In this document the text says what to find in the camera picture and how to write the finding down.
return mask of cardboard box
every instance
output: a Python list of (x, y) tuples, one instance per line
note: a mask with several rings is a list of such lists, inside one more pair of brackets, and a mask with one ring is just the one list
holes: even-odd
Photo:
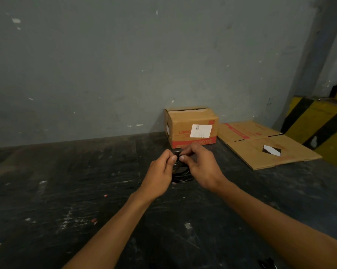
[(253, 121), (220, 124), (218, 137), (253, 170), (322, 158), (281, 132)]
[(192, 142), (216, 143), (219, 120), (205, 106), (165, 109), (165, 128), (172, 148)]

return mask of black wire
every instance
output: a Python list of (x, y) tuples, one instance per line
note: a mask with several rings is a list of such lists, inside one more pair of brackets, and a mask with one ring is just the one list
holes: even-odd
[[(187, 164), (179, 161), (180, 151), (174, 151), (173, 154), (177, 156), (177, 160), (172, 169), (172, 182), (175, 183), (184, 183), (193, 180), (193, 176), (190, 172), (190, 168)], [(177, 172), (178, 169), (183, 168), (184, 170), (181, 172)]]

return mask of white paper in hole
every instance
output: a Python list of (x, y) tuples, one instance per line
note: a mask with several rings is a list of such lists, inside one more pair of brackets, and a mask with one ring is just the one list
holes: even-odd
[(211, 129), (211, 124), (193, 124), (190, 138), (209, 138)]
[(271, 146), (264, 145), (263, 149), (265, 149), (266, 151), (270, 152), (272, 155), (279, 156), (279, 157), (281, 156), (281, 153), (279, 151), (277, 151), (276, 149), (274, 149), (273, 147), (271, 147)]

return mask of black table surface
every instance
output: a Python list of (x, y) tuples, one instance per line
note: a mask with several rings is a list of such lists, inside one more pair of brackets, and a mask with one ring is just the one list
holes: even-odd
[[(0, 149), (0, 268), (62, 267), (166, 148), (166, 136), (151, 133)], [(337, 167), (314, 160), (252, 171), (220, 140), (206, 148), (241, 189), (337, 239)], [(117, 268), (259, 268), (269, 257), (288, 268), (220, 198), (190, 181), (151, 204)]]

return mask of yellow and black striped barrier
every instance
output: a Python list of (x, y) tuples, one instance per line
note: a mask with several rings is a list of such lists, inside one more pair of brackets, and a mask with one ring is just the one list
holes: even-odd
[(337, 103), (294, 97), (281, 131), (337, 166)]

